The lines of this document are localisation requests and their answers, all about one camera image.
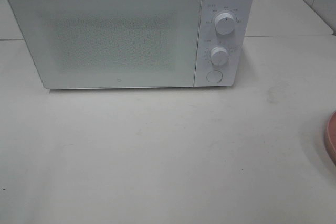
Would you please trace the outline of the white upper power knob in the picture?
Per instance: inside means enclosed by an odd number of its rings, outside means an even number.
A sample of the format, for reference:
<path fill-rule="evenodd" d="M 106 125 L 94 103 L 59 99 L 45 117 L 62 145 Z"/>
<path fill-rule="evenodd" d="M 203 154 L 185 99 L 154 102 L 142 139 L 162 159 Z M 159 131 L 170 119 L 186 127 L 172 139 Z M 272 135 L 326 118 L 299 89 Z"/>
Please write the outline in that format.
<path fill-rule="evenodd" d="M 228 35 L 234 31 L 236 24 L 236 16 L 225 10 L 217 14 L 214 18 L 215 30 L 220 35 Z"/>

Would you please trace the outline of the pink round plate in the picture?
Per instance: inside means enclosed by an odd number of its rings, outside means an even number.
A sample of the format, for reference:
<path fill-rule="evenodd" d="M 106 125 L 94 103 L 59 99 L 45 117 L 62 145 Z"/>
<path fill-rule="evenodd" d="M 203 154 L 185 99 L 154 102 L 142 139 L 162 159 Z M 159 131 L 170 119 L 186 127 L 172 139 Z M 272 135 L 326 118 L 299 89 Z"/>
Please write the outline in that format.
<path fill-rule="evenodd" d="M 333 164 L 336 164 L 336 153 L 335 153 L 335 134 L 336 134 L 336 127 L 335 127 L 335 116 L 336 112 L 334 111 L 328 118 L 325 131 L 324 131 L 324 146 L 325 150 L 327 151 L 331 161 Z"/>

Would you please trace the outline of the white lower timer knob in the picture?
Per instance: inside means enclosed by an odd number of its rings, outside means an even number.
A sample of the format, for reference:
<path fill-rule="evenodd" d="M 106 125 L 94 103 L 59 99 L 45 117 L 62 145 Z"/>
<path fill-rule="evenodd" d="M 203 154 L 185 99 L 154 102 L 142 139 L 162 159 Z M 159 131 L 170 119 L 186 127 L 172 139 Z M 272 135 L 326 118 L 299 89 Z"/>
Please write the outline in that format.
<path fill-rule="evenodd" d="M 228 62 L 229 53 L 225 47 L 215 47 L 210 51 L 211 63 L 215 66 L 225 65 Z"/>

